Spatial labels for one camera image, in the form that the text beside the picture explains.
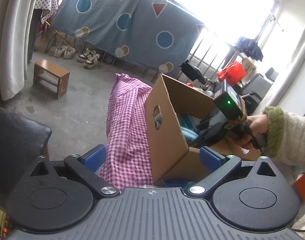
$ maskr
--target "blue gripper pad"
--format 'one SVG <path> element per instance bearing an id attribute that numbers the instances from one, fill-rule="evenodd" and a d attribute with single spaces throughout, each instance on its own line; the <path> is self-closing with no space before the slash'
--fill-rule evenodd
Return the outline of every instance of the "blue gripper pad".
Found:
<path id="1" fill-rule="evenodd" d="M 105 162 L 106 156 L 106 147 L 102 144 L 99 144 L 82 156 L 82 164 L 92 172 L 96 172 Z"/>
<path id="2" fill-rule="evenodd" d="M 207 146 L 200 148 L 199 160 L 210 173 L 213 173 L 227 161 L 224 156 L 220 155 Z"/>

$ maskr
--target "window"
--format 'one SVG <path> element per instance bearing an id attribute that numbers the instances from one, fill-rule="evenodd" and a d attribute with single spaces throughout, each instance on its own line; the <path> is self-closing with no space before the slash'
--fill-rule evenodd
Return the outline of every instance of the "window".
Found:
<path id="1" fill-rule="evenodd" d="M 207 28 L 234 45 L 240 36 L 260 33 L 274 0 L 174 0 L 191 11 Z"/>
<path id="2" fill-rule="evenodd" d="M 270 12 L 277 5 L 275 0 L 169 1 L 194 14 L 205 23 L 208 30 L 203 29 L 191 54 L 195 53 L 194 56 L 198 60 L 203 59 L 207 65 L 211 63 L 214 69 L 223 64 L 230 48 L 240 36 L 250 39 L 260 36 L 269 23 Z"/>

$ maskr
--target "blue circle pattern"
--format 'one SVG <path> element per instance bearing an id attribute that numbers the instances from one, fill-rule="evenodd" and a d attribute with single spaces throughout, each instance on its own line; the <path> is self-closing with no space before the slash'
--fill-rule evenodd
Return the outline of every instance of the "blue circle pattern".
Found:
<path id="1" fill-rule="evenodd" d="M 87 12 L 91 7 L 91 0 L 79 0 L 77 2 L 77 10 L 80 13 Z"/>
<path id="2" fill-rule="evenodd" d="M 167 31 L 163 31 L 157 36 L 158 45 L 164 49 L 169 48 L 173 44 L 173 42 L 173 36 Z"/>
<path id="3" fill-rule="evenodd" d="M 117 26 L 122 31 L 125 31 L 129 27 L 130 22 L 131 22 L 130 15 L 128 13 L 124 13 L 120 15 L 120 17 L 117 19 Z"/>

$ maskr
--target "box handle hole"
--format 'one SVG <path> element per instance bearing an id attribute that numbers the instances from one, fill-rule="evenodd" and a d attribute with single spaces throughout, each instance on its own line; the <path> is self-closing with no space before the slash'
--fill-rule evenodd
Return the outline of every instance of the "box handle hole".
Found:
<path id="1" fill-rule="evenodd" d="M 161 123 L 162 123 L 162 114 L 160 110 L 160 106 L 156 106 L 153 111 L 153 117 L 155 120 L 155 128 L 158 131 L 160 129 Z"/>

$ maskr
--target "black leather seat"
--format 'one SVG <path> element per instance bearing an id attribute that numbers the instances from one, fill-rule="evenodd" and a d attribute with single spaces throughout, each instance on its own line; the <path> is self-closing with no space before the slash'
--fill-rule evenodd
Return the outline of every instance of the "black leather seat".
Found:
<path id="1" fill-rule="evenodd" d="M 50 127 L 0 108 L 0 195 L 7 196 L 34 159 L 44 155 L 51 134 Z"/>

